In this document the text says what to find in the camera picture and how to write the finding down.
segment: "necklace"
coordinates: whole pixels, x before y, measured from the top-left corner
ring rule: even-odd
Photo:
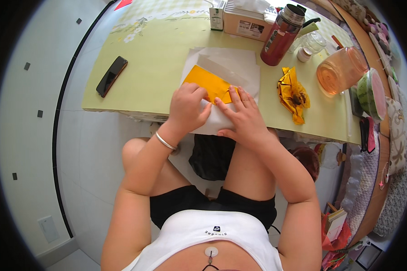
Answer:
[[[205,266],[204,269],[202,269],[202,271],[205,271],[205,269],[209,266],[216,268],[216,270],[218,270],[217,267],[215,267],[214,265],[212,265],[213,262],[213,256],[216,257],[217,254],[219,253],[218,249],[215,247],[208,247],[205,249],[205,255],[208,256],[208,265]]]

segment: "white tank top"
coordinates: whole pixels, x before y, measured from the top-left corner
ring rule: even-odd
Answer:
[[[240,212],[184,210],[170,216],[158,238],[124,271],[152,271],[175,253],[214,240],[242,247],[263,271],[283,271],[279,252],[256,217]]]

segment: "small white jar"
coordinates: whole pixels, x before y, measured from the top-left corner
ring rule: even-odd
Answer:
[[[312,56],[312,52],[309,48],[307,47],[300,47],[298,49],[297,52],[297,58],[301,61],[301,62],[306,62],[309,59],[311,59]]]

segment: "wall outlet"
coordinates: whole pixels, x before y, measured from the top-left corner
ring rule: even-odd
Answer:
[[[47,242],[51,243],[52,241],[59,239],[59,233],[56,230],[56,226],[54,225],[51,215],[41,218],[38,220],[38,223],[42,232],[44,233],[45,238],[47,239]]]

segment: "red thermos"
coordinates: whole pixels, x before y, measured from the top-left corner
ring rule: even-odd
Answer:
[[[304,22],[305,13],[300,8],[287,4],[280,10],[262,48],[262,61],[270,66],[278,65],[293,44]]]

